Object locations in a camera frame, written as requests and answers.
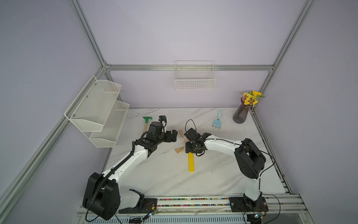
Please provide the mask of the yellow block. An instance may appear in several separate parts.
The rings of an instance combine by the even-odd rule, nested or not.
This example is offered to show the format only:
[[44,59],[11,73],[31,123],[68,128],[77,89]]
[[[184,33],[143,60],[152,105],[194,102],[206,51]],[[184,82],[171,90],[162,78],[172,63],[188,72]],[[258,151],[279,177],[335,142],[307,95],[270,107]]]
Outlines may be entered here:
[[194,154],[193,153],[188,154],[188,164],[189,164],[189,172],[194,172],[195,168],[194,168]]

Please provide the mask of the light blue toy fork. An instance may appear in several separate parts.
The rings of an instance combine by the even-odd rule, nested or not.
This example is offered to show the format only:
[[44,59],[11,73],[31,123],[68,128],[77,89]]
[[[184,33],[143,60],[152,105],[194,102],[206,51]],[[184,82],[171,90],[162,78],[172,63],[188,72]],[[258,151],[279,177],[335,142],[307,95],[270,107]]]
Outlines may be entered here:
[[220,109],[219,112],[218,112],[217,119],[215,119],[213,121],[212,127],[217,128],[217,129],[221,129],[221,126],[222,126],[222,121],[220,120],[221,116],[222,116],[222,110]]

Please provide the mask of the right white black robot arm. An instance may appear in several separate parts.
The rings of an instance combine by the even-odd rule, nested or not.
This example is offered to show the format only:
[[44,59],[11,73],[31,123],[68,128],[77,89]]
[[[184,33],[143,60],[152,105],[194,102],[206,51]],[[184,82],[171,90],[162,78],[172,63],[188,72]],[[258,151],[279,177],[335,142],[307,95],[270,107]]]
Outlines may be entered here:
[[259,179],[260,173],[264,170],[266,157],[251,139],[231,141],[210,133],[201,135],[193,128],[186,131],[184,136],[187,139],[186,153],[200,157],[206,151],[216,151],[235,157],[241,173],[245,176],[244,199],[252,203],[261,199],[262,192],[259,189]]

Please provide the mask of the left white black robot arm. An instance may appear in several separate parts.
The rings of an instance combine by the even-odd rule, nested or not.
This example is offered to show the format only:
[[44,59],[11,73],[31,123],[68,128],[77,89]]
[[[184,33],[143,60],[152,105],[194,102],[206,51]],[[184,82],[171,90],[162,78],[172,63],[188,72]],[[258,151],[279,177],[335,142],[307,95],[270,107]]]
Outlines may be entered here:
[[165,115],[153,121],[148,131],[131,143],[131,150],[110,169],[103,173],[93,173],[87,182],[83,207],[104,220],[111,219],[119,211],[141,212],[144,208],[143,193],[129,189],[120,194],[124,179],[163,142],[175,142],[178,132],[167,131]]

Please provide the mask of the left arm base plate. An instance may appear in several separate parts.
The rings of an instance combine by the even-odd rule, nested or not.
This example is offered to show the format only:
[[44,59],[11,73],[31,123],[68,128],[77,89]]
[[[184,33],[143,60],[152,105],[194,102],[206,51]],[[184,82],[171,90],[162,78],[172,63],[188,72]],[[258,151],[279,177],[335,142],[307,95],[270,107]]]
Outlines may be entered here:
[[157,207],[157,198],[143,198],[140,199],[137,205],[133,208],[125,208],[118,211],[119,214],[147,214],[153,211],[153,207]]

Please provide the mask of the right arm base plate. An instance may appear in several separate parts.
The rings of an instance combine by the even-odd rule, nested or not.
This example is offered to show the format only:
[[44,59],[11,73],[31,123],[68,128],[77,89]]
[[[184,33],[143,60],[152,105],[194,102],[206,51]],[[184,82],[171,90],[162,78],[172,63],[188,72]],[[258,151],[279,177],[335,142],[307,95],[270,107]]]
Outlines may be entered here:
[[264,197],[253,201],[246,197],[230,197],[229,205],[232,212],[268,212],[268,206]]

